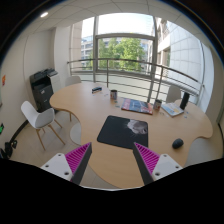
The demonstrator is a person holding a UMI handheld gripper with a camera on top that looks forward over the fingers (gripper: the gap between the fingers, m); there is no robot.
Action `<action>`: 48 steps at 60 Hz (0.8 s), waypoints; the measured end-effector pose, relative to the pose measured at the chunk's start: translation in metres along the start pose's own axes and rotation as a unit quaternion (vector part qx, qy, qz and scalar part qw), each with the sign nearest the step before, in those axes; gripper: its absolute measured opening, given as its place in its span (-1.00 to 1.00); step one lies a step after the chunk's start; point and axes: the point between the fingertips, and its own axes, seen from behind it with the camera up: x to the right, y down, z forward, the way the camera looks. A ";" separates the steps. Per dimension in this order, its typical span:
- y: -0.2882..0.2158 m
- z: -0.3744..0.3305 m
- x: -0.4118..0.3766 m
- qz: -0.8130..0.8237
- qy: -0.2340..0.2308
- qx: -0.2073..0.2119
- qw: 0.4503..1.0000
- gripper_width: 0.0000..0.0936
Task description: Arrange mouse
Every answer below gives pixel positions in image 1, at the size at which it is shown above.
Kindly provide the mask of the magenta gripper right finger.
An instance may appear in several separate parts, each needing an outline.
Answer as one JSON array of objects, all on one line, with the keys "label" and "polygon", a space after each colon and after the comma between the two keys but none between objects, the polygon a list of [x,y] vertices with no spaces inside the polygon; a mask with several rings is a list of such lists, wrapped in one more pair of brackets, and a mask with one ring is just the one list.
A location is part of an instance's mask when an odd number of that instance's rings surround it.
[{"label": "magenta gripper right finger", "polygon": [[134,143],[133,154],[145,185],[182,169],[168,154],[159,155],[139,143]]}]

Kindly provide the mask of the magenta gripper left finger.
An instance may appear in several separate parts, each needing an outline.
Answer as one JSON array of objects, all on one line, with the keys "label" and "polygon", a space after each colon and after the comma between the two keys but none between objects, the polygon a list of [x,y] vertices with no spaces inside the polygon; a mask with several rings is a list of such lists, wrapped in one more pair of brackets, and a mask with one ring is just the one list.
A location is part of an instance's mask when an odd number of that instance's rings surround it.
[{"label": "magenta gripper left finger", "polygon": [[92,154],[92,144],[87,143],[67,154],[57,153],[42,169],[79,185]]}]

